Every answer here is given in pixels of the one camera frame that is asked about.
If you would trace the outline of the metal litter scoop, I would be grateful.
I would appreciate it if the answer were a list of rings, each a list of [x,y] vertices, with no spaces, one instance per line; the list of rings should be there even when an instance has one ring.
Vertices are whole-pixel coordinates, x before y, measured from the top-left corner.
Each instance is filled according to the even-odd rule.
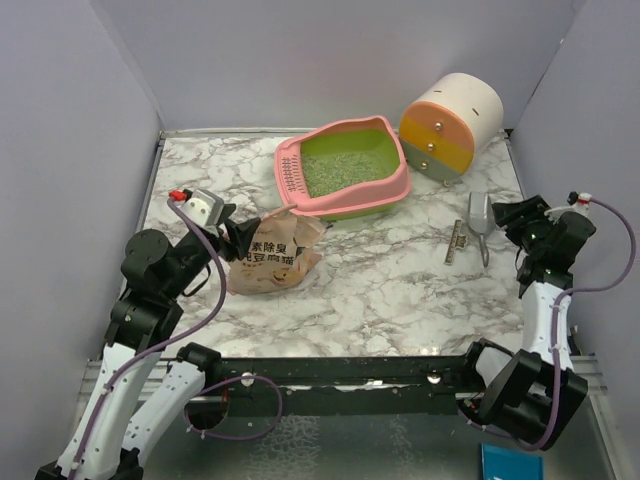
[[[468,198],[467,226],[479,241],[482,263],[489,266],[490,253],[487,238],[495,230],[494,212],[491,198],[487,193],[471,192]]]

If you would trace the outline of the pink cat litter bag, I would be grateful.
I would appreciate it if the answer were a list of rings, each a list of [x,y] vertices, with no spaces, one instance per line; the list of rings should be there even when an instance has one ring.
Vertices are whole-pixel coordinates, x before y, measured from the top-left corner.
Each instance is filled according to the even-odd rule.
[[[315,250],[330,225],[316,217],[297,215],[292,204],[261,219],[247,255],[229,264],[228,291],[256,295],[299,285],[321,260]]]

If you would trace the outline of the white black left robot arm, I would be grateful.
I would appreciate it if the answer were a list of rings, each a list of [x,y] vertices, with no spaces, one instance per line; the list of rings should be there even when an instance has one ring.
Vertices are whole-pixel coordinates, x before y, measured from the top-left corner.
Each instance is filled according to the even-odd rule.
[[[194,343],[185,347],[160,387],[139,400],[163,351],[178,341],[183,315],[178,303],[201,271],[221,271],[224,261],[244,258],[261,221],[231,220],[235,207],[191,198],[169,207],[187,234],[171,244],[156,229],[132,236],[121,272],[123,294],[114,304],[98,379],[76,431],[60,457],[39,469],[39,479],[140,479],[148,458],[179,411],[197,393],[220,385],[219,353]]]

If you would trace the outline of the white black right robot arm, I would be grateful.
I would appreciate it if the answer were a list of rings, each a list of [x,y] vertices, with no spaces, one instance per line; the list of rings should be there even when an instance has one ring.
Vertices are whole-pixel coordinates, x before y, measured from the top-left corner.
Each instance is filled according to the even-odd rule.
[[[588,203],[578,194],[557,208],[540,196],[515,203],[493,203],[479,192],[468,198],[467,226],[479,240],[482,260],[489,260],[487,238],[497,228],[525,255],[517,269],[524,331],[516,352],[486,339],[471,345],[459,378],[467,389],[483,391],[476,400],[460,401],[459,409],[470,425],[526,449],[549,449],[588,391],[574,371],[567,327],[570,269],[596,232]]]

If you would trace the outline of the pink green litter box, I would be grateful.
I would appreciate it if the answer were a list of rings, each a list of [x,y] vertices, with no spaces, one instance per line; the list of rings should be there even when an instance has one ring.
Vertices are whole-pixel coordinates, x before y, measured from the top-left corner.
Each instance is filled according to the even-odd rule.
[[[399,139],[383,116],[341,120],[283,141],[274,176],[283,204],[327,221],[385,211],[411,189]]]

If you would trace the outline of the orange drawer storage cabinet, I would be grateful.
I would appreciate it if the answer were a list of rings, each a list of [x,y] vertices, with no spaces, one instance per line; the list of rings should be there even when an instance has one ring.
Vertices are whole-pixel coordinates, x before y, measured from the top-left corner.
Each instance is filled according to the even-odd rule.
[[[452,183],[498,133],[503,116],[502,101],[488,83],[451,73],[405,109],[398,137],[409,165],[433,180]]]

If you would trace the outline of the black base crossbar plate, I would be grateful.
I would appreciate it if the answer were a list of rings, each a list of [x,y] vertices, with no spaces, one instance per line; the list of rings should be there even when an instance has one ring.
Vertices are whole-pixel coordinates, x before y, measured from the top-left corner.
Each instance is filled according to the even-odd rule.
[[[463,355],[225,358],[200,394],[231,416],[454,415],[484,389]]]

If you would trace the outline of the blue card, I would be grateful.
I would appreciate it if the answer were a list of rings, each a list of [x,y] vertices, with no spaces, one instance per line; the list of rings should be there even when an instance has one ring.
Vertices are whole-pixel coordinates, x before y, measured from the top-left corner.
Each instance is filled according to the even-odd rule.
[[[543,458],[490,444],[481,445],[483,480],[543,480]]]

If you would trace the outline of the aluminium frame rail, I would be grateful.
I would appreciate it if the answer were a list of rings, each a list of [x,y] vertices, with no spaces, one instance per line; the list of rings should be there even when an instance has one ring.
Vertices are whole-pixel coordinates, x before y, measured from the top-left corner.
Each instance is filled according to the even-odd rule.
[[[608,387],[605,384],[603,373],[600,369],[599,363],[595,357],[583,356],[573,357],[574,372],[585,379],[588,383],[588,395],[599,396],[608,392]],[[139,402],[144,402],[150,398],[150,396],[159,388],[160,384],[167,376],[169,367],[174,362],[171,358],[161,358],[151,373],[147,377],[141,392],[138,397]],[[77,401],[88,402],[91,393],[96,384],[98,374],[100,370],[100,363],[98,361],[89,361],[87,363],[84,377],[82,379],[80,391],[77,397]],[[408,387],[408,384],[391,384],[384,383],[382,380],[368,380],[364,384],[346,384],[338,385],[334,384],[332,389],[339,392],[354,392],[354,391],[375,391],[383,389],[404,388]]]

